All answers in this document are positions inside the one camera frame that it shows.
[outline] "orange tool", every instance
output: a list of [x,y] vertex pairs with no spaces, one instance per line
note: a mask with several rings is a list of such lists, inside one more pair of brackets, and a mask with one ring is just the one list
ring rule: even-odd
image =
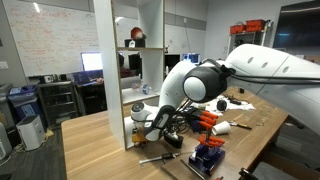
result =
[[200,121],[199,124],[204,126],[204,127],[206,127],[207,129],[211,129],[212,126],[213,126],[212,124],[209,124],[209,123],[204,122],[204,121]]
[[210,117],[211,119],[218,119],[218,117],[219,117],[218,115],[212,114],[209,111],[202,111],[202,114],[205,115],[205,116]]
[[213,124],[213,125],[215,125],[217,122],[215,119],[211,119],[207,116],[200,116],[200,119],[207,122],[207,123]]
[[201,137],[198,139],[198,141],[201,144],[204,144],[205,146],[209,146],[209,147],[220,147],[222,144],[224,144],[224,140],[219,138],[210,137],[208,141],[205,134],[202,134]]

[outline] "blue container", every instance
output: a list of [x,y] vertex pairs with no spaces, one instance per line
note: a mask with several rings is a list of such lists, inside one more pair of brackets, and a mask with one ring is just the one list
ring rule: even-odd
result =
[[8,99],[14,106],[20,121],[27,116],[39,114],[43,129],[46,129],[46,123],[38,105],[35,85],[12,88],[9,92]]

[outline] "wooden workbench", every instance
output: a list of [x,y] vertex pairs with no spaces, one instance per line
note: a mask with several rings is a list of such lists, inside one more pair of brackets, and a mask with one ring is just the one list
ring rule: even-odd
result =
[[[238,94],[234,90],[231,92],[238,99],[250,101],[257,109],[263,105],[269,105],[247,91],[245,94]],[[226,156],[216,169],[212,179],[218,176],[224,176],[225,179],[238,179],[240,168],[249,168],[255,162],[286,117],[285,112],[274,108],[272,116],[264,123],[264,126],[256,126],[256,123],[259,123],[261,119],[259,110],[256,110],[249,121],[244,119],[241,110],[226,111],[218,119],[218,123],[224,120],[235,120],[248,124],[253,129],[250,131],[232,127],[230,134],[219,136],[226,141],[223,147]],[[199,135],[193,134],[191,130],[184,135],[181,150],[174,149],[160,140],[149,142],[143,149],[131,148],[125,151],[112,136],[109,129],[108,113],[101,112],[62,123],[62,134],[66,173],[69,180],[171,179],[160,169],[163,166],[161,161],[147,163],[144,168],[141,168],[138,163],[141,159],[153,158],[167,152],[185,154],[167,162],[164,165],[165,169],[179,179],[194,179],[196,177],[179,161],[180,158],[186,159],[198,145],[196,139]]]

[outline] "computer monitor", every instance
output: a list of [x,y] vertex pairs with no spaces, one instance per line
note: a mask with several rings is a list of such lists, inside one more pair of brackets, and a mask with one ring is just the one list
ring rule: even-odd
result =
[[182,60],[191,62],[193,64],[199,64],[200,63],[200,54],[196,54],[196,53],[183,54]]
[[139,70],[141,69],[141,58],[139,54],[129,55],[129,69],[130,70]]
[[101,54],[99,52],[81,53],[81,59],[84,71],[103,69]]
[[180,62],[180,54],[166,54],[164,66],[173,68],[176,64]]
[[142,59],[139,54],[131,54],[129,57],[129,69],[134,72],[135,75],[141,75],[142,78]]

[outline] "pliers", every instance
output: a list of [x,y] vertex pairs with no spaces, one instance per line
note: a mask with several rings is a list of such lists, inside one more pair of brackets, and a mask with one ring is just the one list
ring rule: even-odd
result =
[[248,130],[251,130],[252,127],[248,126],[248,125],[245,125],[245,124],[238,124],[234,121],[229,121],[229,124],[230,126],[237,126],[237,127],[241,127],[241,128],[244,128],[244,129],[248,129]]

